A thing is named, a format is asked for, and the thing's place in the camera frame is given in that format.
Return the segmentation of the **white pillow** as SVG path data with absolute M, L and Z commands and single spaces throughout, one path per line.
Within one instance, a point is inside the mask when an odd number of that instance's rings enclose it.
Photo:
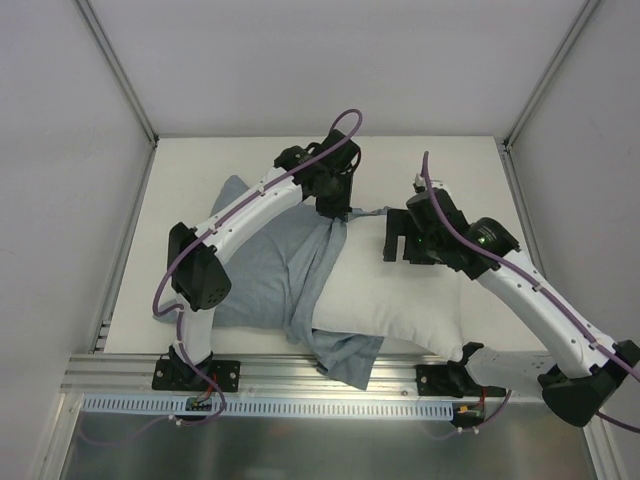
M 385 262 L 385 227 L 384 216 L 347 223 L 346 242 L 315 304 L 312 325 L 406 341 L 460 360 L 459 278 L 445 266 Z

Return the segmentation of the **grey striped pillowcase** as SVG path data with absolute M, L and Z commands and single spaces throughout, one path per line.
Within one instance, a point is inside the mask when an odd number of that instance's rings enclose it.
M 225 271 L 232 288 L 211 316 L 214 325 L 277 331 L 310 352 L 323 375 L 366 389 L 382 338 L 316 329 L 312 317 L 349 233 L 386 213 L 355 209 L 341 221 L 308 204 L 283 212 L 230 258 Z

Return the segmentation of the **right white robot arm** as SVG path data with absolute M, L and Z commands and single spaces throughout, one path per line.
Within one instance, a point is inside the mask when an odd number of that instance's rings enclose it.
M 637 378 L 639 347 L 587 321 L 536 270 L 497 220 L 473 223 L 443 186 L 418 178 L 403 209 L 387 212 L 383 259 L 446 266 L 495 295 L 544 345 L 549 356 L 500 357 L 470 343 L 448 371 L 450 387 L 469 395 L 482 384 L 540 397 L 561 420 L 584 427 L 627 377 Z

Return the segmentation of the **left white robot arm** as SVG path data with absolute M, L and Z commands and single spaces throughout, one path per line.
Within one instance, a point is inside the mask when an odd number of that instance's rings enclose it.
M 308 198 L 315 200 L 318 215 L 346 220 L 360 160 L 361 148 L 332 129 L 321 143 L 282 151 L 254 187 L 219 213 L 195 227 L 179 222 L 171 228 L 167 272 L 158 289 L 170 285 L 175 303 L 162 307 L 155 297 L 153 312 L 178 315 L 172 354 L 179 361 L 173 374 L 185 389 L 197 390 L 208 381 L 213 310 L 232 287 L 225 264 L 271 220 Z

